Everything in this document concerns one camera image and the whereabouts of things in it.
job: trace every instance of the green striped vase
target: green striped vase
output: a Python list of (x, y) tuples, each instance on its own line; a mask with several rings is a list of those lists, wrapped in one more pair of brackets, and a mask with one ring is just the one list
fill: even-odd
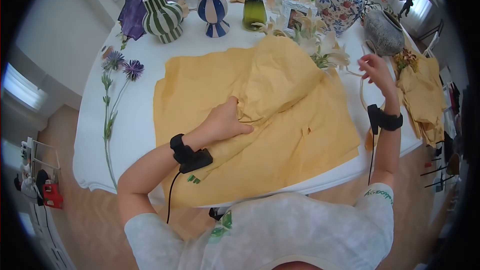
[(142, 26), (146, 32), (158, 36), (160, 42), (167, 44), (182, 35), (180, 22), (183, 20), (182, 8), (173, 1), (143, 0), (147, 13)]

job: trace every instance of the white table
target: white table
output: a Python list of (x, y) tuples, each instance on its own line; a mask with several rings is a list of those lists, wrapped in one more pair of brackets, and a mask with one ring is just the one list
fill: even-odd
[[(165, 76), (165, 62), (171, 57), (202, 56), (211, 52), (225, 51), (230, 47), (254, 47), (264, 37), (264, 34), (243, 29), (242, 15), (242, 3), (229, 3), (225, 21), (230, 24), (230, 32), (218, 39), (211, 39), (204, 34), (206, 24), (193, 11), (182, 23), (183, 35), (170, 44), (161, 44), (157, 37), (150, 34), (142, 36), (137, 41), (130, 40), (127, 43), (122, 53), (127, 60), (140, 60), (145, 66), (145, 71), (137, 82), (129, 84), (118, 106), (118, 115), (110, 139), (112, 169), (117, 181), (130, 165), (156, 146), (153, 94), (156, 82)], [(275, 19), (275, 15), (268, 12), (267, 15), (273, 16)], [(121, 40), (115, 37), (119, 32), (120, 26), (117, 24), (112, 28), (105, 45), (113, 45), (115, 49), (120, 49)], [(344, 43), (347, 44), (346, 52), (350, 55), (349, 69), (351, 71), (358, 71), (357, 60), (363, 55), (361, 47), (363, 41), (364, 32), (359, 21), (338, 39), (340, 46)], [(410, 41), (413, 48), (418, 50), (413, 40), (410, 39)], [(391, 63), (388, 58), (385, 60), (393, 76)], [(99, 53), (83, 92), (75, 138), (73, 173), (82, 188), (102, 189), (116, 193), (107, 168), (102, 139), (105, 117), (102, 96), (105, 95), (105, 89), (100, 80), (102, 76), (101, 63), (102, 59)], [(360, 78), (346, 73), (339, 73), (339, 76), (347, 93), (348, 111), (361, 140), (358, 147), (359, 155), (330, 171), (274, 191), (272, 194), (291, 191), (310, 194), (348, 182), (369, 170), (372, 153), (365, 150), (364, 142), (370, 122), (360, 101)], [(123, 73), (112, 74), (114, 83), (110, 87), (110, 94), (119, 92), (124, 78)], [(367, 105), (381, 106), (385, 100), (375, 84), (365, 84), (363, 95)], [(404, 123), (401, 128), (400, 156), (403, 156), (420, 146), (422, 140), (416, 138), (408, 120), (408, 113), (403, 106), (401, 113)], [(160, 185), (150, 193), (150, 200), (153, 204), (164, 203)], [(231, 204), (228, 202), (215, 206)]]

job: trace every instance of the white picture frame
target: white picture frame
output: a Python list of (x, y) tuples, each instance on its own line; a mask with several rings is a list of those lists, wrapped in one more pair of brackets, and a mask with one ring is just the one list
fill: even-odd
[(299, 1), (293, 0), (283, 0), (282, 2), (282, 15), (285, 17), (285, 24), (283, 26), (283, 31), (290, 34), (292, 37), (295, 36), (294, 24), (297, 23), (302, 26), (296, 20), (293, 20), (293, 17), (298, 17), (301, 15), (295, 15), (297, 12), (301, 12), (304, 16), (307, 15), (308, 9), (311, 9), (312, 15), (317, 15), (317, 7), (310, 4), (301, 3)]

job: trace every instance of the green glass bottle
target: green glass bottle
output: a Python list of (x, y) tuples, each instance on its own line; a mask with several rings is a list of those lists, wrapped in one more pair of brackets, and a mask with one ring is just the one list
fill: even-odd
[(252, 23), (256, 22), (263, 24), (267, 22), (267, 12), (265, 11), (264, 1), (245, 0), (245, 5), (243, 6), (243, 27), (249, 31), (257, 31), (260, 27), (252, 25)]

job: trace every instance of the yellow wrapping paper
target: yellow wrapping paper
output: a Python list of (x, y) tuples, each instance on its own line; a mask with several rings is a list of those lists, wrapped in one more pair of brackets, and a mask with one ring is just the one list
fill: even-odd
[[(177, 178), (172, 207), (258, 196), (356, 157), (345, 91), (336, 71), (328, 73), (292, 40), (273, 36), (254, 48), (168, 60), (153, 97), (157, 146), (197, 127), (231, 95), (239, 120), (255, 128), (209, 146), (213, 164)], [(187, 182), (191, 174), (201, 182)], [(162, 182), (166, 198), (175, 175)]]
[[(441, 121), (442, 112), (447, 104), (443, 95), (439, 76), (439, 66), (435, 58), (427, 58), (413, 50), (409, 39), (405, 36), (405, 48), (417, 56), (418, 71), (414, 72), (407, 66), (400, 74), (397, 63), (391, 58), (393, 71), (397, 79), (397, 93), (400, 104), (408, 111), (408, 118), (415, 136), (435, 147), (435, 143), (444, 139), (444, 124)], [(372, 150), (372, 130), (365, 141), (365, 149)]]

